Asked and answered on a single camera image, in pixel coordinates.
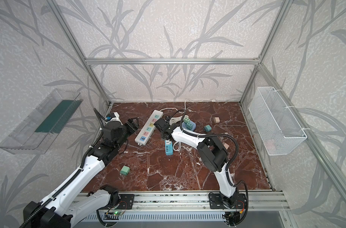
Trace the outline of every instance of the side wall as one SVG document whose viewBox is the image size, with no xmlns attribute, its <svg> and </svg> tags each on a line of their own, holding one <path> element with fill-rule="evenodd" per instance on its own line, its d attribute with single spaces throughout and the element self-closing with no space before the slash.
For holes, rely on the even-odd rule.
<svg viewBox="0 0 346 228">
<path fill-rule="evenodd" d="M 0 1 L 0 143 L 55 88 L 83 102 L 45 154 L 0 149 L 0 228 L 19 227 L 25 205 L 69 176 L 98 127 L 93 107 L 107 107 L 45 2 Z"/>
<path fill-rule="evenodd" d="M 264 65 L 346 176 L 346 1 L 293 3 Z M 269 157 L 243 103 L 249 127 L 276 190 L 283 190 L 299 227 L 346 227 L 346 205 L 304 142 Z"/>
<path fill-rule="evenodd" d="M 282 1 L 57 0 L 88 58 L 256 58 Z M 251 65 L 99 65 L 114 101 L 238 101 Z"/>
</svg>

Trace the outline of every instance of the metal beam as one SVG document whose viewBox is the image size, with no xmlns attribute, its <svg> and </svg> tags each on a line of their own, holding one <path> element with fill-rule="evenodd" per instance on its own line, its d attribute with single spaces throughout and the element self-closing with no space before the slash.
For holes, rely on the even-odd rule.
<svg viewBox="0 0 346 228">
<path fill-rule="evenodd" d="M 269 48 L 271 46 L 271 44 L 273 43 L 273 40 L 275 39 L 278 31 L 279 31 L 279 28 L 280 26 L 282 25 L 283 21 L 285 20 L 285 17 L 289 11 L 289 8 L 291 7 L 291 4 L 292 4 L 293 0 L 284 0 L 282 2 L 282 5 L 278 11 L 278 14 L 277 14 L 277 17 L 276 17 L 276 20 L 274 21 L 273 23 L 273 26 L 269 32 L 269 35 L 267 37 L 267 40 L 265 41 L 264 43 L 264 46 L 263 46 L 263 49 L 262 51 L 260 52 L 259 54 L 259 62 L 258 64 L 261 64 L 263 61 L 264 61 L 264 58 L 265 56 L 267 55 L 268 51 L 269 51 Z M 249 89 L 251 87 L 251 85 L 253 84 L 254 80 L 255 80 L 255 76 L 257 74 L 257 66 L 258 64 L 256 64 L 255 68 L 254 68 L 254 71 L 252 72 L 251 76 L 250 76 L 250 79 L 245 87 L 245 90 L 243 92 L 243 95 L 241 96 L 241 99 L 240 99 L 240 103 L 242 103 L 246 97 L 246 95 L 248 94 L 249 92 Z"/>
<path fill-rule="evenodd" d="M 277 81 L 273 78 L 270 71 L 266 68 L 264 64 L 260 64 L 259 72 L 262 74 L 264 79 L 267 81 L 269 86 L 274 87 L 278 90 L 278 93 L 283 98 L 283 100 L 286 102 L 286 104 L 290 106 L 294 106 L 293 103 L 289 100 L 287 95 L 281 90 L 280 85 L 277 83 Z M 310 128 L 310 126 L 307 124 L 307 122 L 303 119 L 301 114 L 298 112 L 296 108 L 291 108 L 292 113 L 294 117 L 297 119 L 299 124 L 303 128 Z M 343 197 L 345 203 L 346 203 L 346 177 L 344 176 L 343 172 L 339 169 L 339 167 L 335 164 L 334 160 L 331 158 L 329 153 L 326 151 L 324 146 L 321 144 L 320 140 L 317 138 L 315 133 L 312 130 L 305 130 L 307 134 L 307 145 L 310 147 L 312 153 L 317 158 L 318 162 L 328 175 L 328 177 L 331 179 L 331 181 L 334 184 L 334 187 L 338 190 L 339 194 Z"/>
<path fill-rule="evenodd" d="M 258 58 L 87 58 L 88 65 L 106 64 L 258 64 Z"/>
<path fill-rule="evenodd" d="M 131 211 L 233 211 L 232 209 L 210 209 L 208 199 L 210 192 L 219 193 L 218 191 L 151 191 L 120 192 L 119 194 L 135 195 Z M 80 193 L 73 203 L 84 199 L 86 196 L 87 193 Z M 283 192 L 249 191 L 249 210 L 289 211 L 290 209 Z"/>
<path fill-rule="evenodd" d="M 61 29 L 63 30 L 63 32 L 64 32 L 64 34 L 66 36 L 66 38 L 69 40 L 71 46 L 73 47 L 74 51 L 76 52 L 80 62 L 84 66 L 85 71 L 88 73 L 88 75 L 91 78 L 93 84 L 97 87 L 97 90 L 101 94 L 102 98 L 109 105 L 109 98 L 108 98 L 107 94 L 102 89 L 102 86 L 101 86 L 100 82 L 98 81 L 97 77 L 93 73 L 93 71 L 90 68 L 90 66 L 88 66 L 85 63 L 85 57 L 84 57 L 84 54 L 82 52 L 82 49 L 78 45 L 77 40 L 74 38 L 74 36 L 73 36 L 69 26 L 68 26 L 68 23 L 66 22 L 63 14 L 61 12 L 61 10 L 58 7 L 58 4 L 55 2 L 55 0 L 46 0 L 46 2 L 47 2 L 47 5 L 48 5 L 48 7 L 50 9 L 50 12 L 54 15 L 57 23 L 60 25 Z"/>
</svg>

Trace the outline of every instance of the wallpaper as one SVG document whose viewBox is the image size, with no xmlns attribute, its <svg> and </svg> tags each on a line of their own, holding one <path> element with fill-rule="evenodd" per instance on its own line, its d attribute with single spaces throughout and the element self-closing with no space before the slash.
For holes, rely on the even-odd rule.
<svg viewBox="0 0 346 228">
<path fill-rule="evenodd" d="M 0 228 L 17 228 L 38 202 L 80 163 L 106 107 L 45 2 L 0 0 L 0 143 L 55 89 L 83 102 L 43 155 L 0 149 Z"/>
<path fill-rule="evenodd" d="M 239 101 L 253 68 L 156 64 L 98 65 L 93 70 L 112 101 Z"/>
<path fill-rule="evenodd" d="M 89 58 L 255 58 L 282 0 L 57 2 Z"/>
<path fill-rule="evenodd" d="M 345 228 L 346 204 L 306 142 L 288 155 L 268 155 L 248 110 L 256 88 L 261 86 L 269 85 L 258 73 L 242 106 L 273 188 L 284 192 L 299 228 Z"/>
<path fill-rule="evenodd" d="M 346 1 L 292 5 L 264 63 L 346 176 Z"/>
</svg>

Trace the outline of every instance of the green mat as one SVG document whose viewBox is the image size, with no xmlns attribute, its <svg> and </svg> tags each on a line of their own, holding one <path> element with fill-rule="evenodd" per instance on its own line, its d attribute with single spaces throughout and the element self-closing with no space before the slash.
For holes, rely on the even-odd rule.
<svg viewBox="0 0 346 228">
<path fill-rule="evenodd" d="M 35 132 L 60 133 L 83 100 L 62 100 Z"/>
</svg>

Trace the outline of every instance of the white power strip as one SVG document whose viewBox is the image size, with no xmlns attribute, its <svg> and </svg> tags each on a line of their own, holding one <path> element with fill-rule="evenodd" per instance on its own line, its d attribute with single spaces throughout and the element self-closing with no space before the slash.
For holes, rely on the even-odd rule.
<svg viewBox="0 0 346 228">
<path fill-rule="evenodd" d="M 146 121 L 143 128 L 140 130 L 138 136 L 135 138 L 135 142 L 139 145 L 146 145 L 150 136 L 155 130 L 154 123 L 163 116 L 163 112 L 154 110 L 152 115 L 149 117 L 148 121 Z"/>
</svg>

